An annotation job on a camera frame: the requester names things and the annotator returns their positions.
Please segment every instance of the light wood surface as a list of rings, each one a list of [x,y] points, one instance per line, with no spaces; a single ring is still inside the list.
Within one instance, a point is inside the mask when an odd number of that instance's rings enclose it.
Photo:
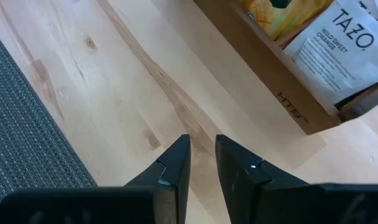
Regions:
[[[0,39],[102,186],[192,137],[188,223],[228,223],[223,133],[308,182],[378,183],[378,107],[312,136],[191,0],[0,0]]]

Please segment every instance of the wooden box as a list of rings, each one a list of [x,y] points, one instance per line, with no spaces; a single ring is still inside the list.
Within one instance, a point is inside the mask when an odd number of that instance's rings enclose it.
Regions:
[[[238,0],[194,0],[306,134],[358,118],[378,105],[378,84],[341,102],[330,116],[296,79],[299,68],[240,7]]]

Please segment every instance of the wooden table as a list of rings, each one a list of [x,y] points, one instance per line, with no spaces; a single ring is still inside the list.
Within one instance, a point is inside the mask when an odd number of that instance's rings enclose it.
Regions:
[[[308,182],[378,183],[378,107],[305,136],[191,0],[0,0],[0,39],[99,185],[189,133],[188,223],[229,222],[217,133]]]

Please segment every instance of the wood knot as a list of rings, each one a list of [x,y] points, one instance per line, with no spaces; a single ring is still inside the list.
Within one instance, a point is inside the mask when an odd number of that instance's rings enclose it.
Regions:
[[[87,38],[87,45],[88,45],[88,47],[90,47],[91,49],[95,49],[95,48],[96,48],[96,45],[95,45],[94,41],[93,41],[92,38],[90,38],[90,37]]]

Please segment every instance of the gray mat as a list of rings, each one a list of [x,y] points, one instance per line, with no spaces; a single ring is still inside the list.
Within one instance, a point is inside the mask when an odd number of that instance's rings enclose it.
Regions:
[[[96,187],[0,41],[0,200],[27,187]]]

